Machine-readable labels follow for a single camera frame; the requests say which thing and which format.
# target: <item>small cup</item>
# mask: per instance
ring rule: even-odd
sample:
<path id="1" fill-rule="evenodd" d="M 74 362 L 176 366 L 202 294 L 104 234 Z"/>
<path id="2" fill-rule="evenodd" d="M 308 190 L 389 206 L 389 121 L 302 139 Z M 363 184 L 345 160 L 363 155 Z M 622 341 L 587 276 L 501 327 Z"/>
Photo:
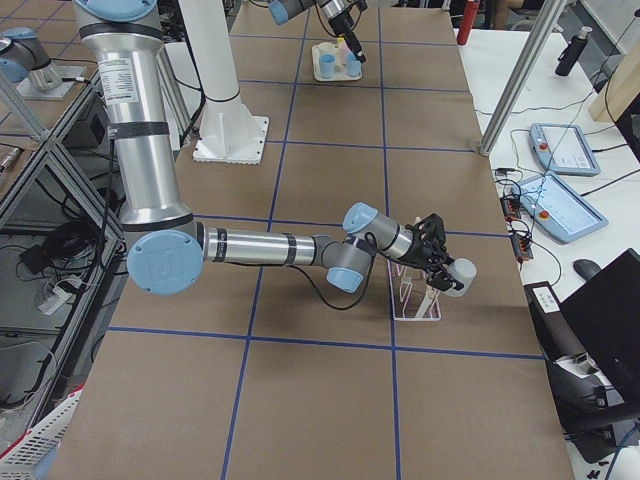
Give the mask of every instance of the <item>small cup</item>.
<path id="1" fill-rule="evenodd" d="M 334 55 L 329 55 L 325 53 L 324 55 L 320 55 L 320 76 L 322 78 L 329 79 L 333 77 L 333 70 L 336 66 L 336 57 Z"/>
<path id="2" fill-rule="evenodd" d="M 347 54 L 347 75 L 359 77 L 362 73 L 362 63 L 356 58 L 353 52 Z"/>

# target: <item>power strip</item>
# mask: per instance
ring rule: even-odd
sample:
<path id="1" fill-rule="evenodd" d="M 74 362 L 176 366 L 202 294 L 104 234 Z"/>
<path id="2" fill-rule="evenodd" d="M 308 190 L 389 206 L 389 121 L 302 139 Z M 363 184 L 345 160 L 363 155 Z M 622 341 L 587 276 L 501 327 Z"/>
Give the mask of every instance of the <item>power strip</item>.
<path id="1" fill-rule="evenodd" d="M 500 206 L 502 207 L 505 221 L 510 222 L 512 219 L 520 220 L 522 218 L 520 205 L 516 200 L 512 198 L 501 198 Z M 533 260 L 531 245 L 527 245 L 527 242 L 515 232 L 511 232 L 509 238 L 511 239 L 511 247 L 518 262 Z"/>

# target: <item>computer mouse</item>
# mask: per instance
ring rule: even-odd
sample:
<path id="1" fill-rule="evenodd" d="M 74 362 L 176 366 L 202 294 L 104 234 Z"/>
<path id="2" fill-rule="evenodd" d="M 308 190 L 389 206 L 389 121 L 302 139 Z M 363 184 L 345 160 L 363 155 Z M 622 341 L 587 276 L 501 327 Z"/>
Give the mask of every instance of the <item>computer mouse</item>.
<path id="1" fill-rule="evenodd" d="M 580 258 L 574 261 L 573 269 L 587 282 L 595 277 L 596 273 L 602 270 L 596 262 L 587 258 Z"/>

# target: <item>robot label sticker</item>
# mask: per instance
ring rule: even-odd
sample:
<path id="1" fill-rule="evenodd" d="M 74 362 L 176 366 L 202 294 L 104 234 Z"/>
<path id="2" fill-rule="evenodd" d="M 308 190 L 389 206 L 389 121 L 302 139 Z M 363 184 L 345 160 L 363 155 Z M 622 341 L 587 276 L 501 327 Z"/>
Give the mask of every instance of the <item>robot label sticker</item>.
<path id="1" fill-rule="evenodd" d="M 138 91 L 130 58 L 103 60 L 98 64 L 107 105 L 136 103 Z"/>

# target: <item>white table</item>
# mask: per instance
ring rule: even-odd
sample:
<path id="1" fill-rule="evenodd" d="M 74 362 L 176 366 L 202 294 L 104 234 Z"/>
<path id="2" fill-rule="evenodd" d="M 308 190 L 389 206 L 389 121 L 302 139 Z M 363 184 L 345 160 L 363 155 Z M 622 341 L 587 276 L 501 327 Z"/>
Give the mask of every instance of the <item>white table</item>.
<path id="1" fill-rule="evenodd" d="M 481 129 L 486 128 L 490 120 L 490 115 L 481 112 L 493 112 L 527 35 L 527 32 L 474 30 L 467 45 L 460 47 Z M 565 47 L 566 42 L 561 34 L 551 35 L 515 105 L 515 112 L 530 107 L 564 107 L 585 99 L 592 91 L 587 75 L 594 72 L 585 74 L 576 65 L 568 77 L 559 77 L 553 73 L 557 58 Z M 592 93 L 583 105 L 563 110 L 535 110 L 512 114 L 490 155 L 492 168 L 516 167 L 516 156 L 509 138 L 509 132 L 514 129 L 528 129 L 532 123 L 573 123 L 588 133 L 611 125 L 591 120 L 588 109 L 595 97 L 596 94 Z M 520 166 L 542 172 L 530 148 L 528 133 L 514 132 L 513 135 L 520 155 Z M 626 143 L 616 128 L 589 135 L 587 139 L 592 149 Z M 563 176 L 563 179 L 582 193 L 640 167 L 628 147 L 596 154 L 596 159 L 602 169 L 600 175 L 591 178 Z M 530 176 L 533 173 L 524 172 L 525 178 Z M 513 175 L 511 178 L 517 180 L 519 177 Z M 568 245 L 556 242 L 539 226 L 534 229 L 534 240 L 551 250 L 562 265 L 562 275 L 554 286 L 560 300 L 567 298 L 584 283 L 573 270 L 572 263 L 575 259 L 589 258 L 604 267 L 629 247 L 640 251 L 640 223 L 637 213 L 637 206 L 640 205 L 640 173 L 593 193 L 587 199 L 609 219 L 607 227 Z M 533 254 L 534 260 L 523 265 L 522 283 L 544 280 L 553 283 L 559 272 L 556 261 L 536 245 L 533 246 Z M 586 478 L 594 466 L 584 462 L 573 444 L 568 443 L 568 449 L 576 478 Z M 603 469 L 596 466 L 595 469 L 603 470 L 600 478 L 604 478 L 606 467 Z M 640 447 L 627 448 L 621 453 L 610 480 L 635 480 L 639 471 Z"/>

